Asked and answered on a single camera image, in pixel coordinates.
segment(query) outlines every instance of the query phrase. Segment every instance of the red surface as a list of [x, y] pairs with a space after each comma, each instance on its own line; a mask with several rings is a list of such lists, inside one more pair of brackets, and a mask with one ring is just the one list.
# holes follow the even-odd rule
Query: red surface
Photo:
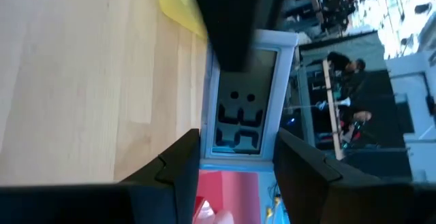
[[221, 172], [200, 171], [197, 196], [204, 197], [213, 211], [223, 209], [223, 177]]
[[194, 222], [197, 219], [198, 214], [200, 213], [200, 211], [203, 207], [204, 201], [205, 201], [204, 197], [196, 197], [196, 204], [193, 207], [192, 222]]
[[256, 173], [200, 171], [197, 196], [204, 197], [215, 213], [229, 210], [235, 223], [260, 224]]

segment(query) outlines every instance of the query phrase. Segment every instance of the digital display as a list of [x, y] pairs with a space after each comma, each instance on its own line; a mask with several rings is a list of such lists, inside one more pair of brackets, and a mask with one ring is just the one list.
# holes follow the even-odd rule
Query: digital display
[[277, 52], [253, 50], [247, 72], [221, 71], [214, 153], [260, 154]]

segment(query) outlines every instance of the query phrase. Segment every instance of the yellow object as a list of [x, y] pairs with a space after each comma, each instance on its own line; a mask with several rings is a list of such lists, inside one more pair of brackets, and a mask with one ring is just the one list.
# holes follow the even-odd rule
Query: yellow object
[[206, 30], [196, 0], [159, 0], [162, 12], [206, 39]]
[[277, 207], [280, 204], [280, 201], [281, 201], [280, 197], [275, 197], [274, 198], [275, 207]]
[[266, 218], [270, 218], [273, 215], [273, 210], [270, 207], [266, 209]]

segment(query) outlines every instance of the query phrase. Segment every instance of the digital number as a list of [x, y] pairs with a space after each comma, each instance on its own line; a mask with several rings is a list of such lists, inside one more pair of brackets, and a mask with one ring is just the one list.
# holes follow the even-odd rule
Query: digital number
[[254, 148], [258, 147], [259, 134], [255, 131], [250, 131], [246, 129], [240, 129], [238, 132], [234, 134], [234, 139], [231, 140], [223, 140], [223, 132], [220, 129], [217, 129], [215, 136], [215, 143], [217, 146], [228, 146], [230, 148], [235, 148], [240, 144], [240, 137], [245, 136], [251, 138], [251, 145]]
[[[263, 111], [259, 110], [256, 112], [255, 120], [245, 120], [244, 119], [244, 110], [242, 108], [238, 109], [238, 114], [236, 118], [225, 116], [225, 107], [222, 104], [219, 104], [218, 107], [218, 121], [220, 123], [227, 123], [231, 125], [243, 125], [247, 127], [259, 127], [262, 124], [262, 116]], [[227, 146], [229, 148], [235, 148], [240, 144], [240, 138], [242, 136], [251, 138], [251, 145], [254, 148], [258, 147], [259, 142], [259, 133], [256, 131], [248, 130], [248, 129], [239, 129], [234, 134], [233, 140], [223, 140], [223, 132], [220, 129], [217, 129], [215, 134], [215, 143], [217, 146]]]
[[236, 118], [231, 118], [225, 116], [225, 108], [222, 104], [219, 104], [218, 107], [218, 121], [221, 123], [227, 123], [231, 125], [241, 124], [248, 127], [259, 127], [262, 124], [262, 116], [264, 115], [262, 110], [256, 112], [255, 120], [245, 120], [244, 119], [244, 110], [242, 108], [238, 109], [238, 115]]

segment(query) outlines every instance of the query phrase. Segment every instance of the wooden table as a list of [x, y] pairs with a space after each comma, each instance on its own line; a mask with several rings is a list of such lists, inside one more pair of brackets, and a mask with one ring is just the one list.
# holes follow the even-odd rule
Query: wooden table
[[0, 0], [0, 185], [110, 182], [199, 127], [206, 42], [157, 0]]

